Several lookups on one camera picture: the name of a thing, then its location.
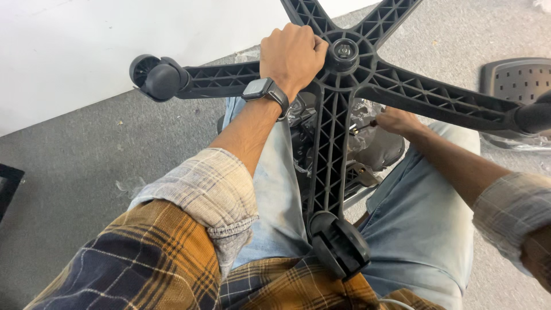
rolled-up sleeve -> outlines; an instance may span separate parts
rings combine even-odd
[[[153,199],[174,203],[207,228],[225,278],[241,248],[250,242],[250,227],[258,219],[252,178],[245,165],[224,149],[204,149],[147,185],[129,210]]]
[[[473,206],[473,223],[483,237],[519,270],[528,235],[551,225],[551,179],[537,174],[511,173],[488,187]]]

left hand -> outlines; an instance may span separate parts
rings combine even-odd
[[[310,26],[274,29],[260,43],[260,78],[272,78],[291,103],[323,67],[328,47]]]

plaid sleeve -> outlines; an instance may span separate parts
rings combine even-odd
[[[241,248],[250,242],[250,227],[258,219],[249,171],[221,148],[204,149],[147,185],[131,202],[130,209],[152,199],[173,202],[208,228],[222,279]]]
[[[25,309],[213,309],[219,284],[205,227],[154,200],[82,247]]]
[[[511,173],[488,187],[473,209],[473,223],[482,236],[529,275],[521,263],[521,247],[530,233],[551,225],[551,179]],[[545,257],[551,261],[549,252]]]

jeans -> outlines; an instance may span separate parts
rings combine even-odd
[[[224,127],[244,103],[227,98]],[[443,122],[430,128],[480,154],[476,131]],[[253,183],[260,220],[233,267],[308,253],[287,122],[270,132]],[[407,288],[446,309],[462,309],[473,258],[473,213],[450,183],[411,147],[368,199],[367,210],[371,216],[358,230],[371,250],[371,265],[362,274],[373,290],[384,296]]]

hand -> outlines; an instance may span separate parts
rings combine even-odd
[[[260,77],[272,78],[291,103],[323,67],[328,47],[310,26],[274,29],[260,43]]]
[[[429,129],[427,126],[421,124],[415,114],[390,106],[387,106],[376,118],[377,124],[381,128],[408,140],[410,135]]]

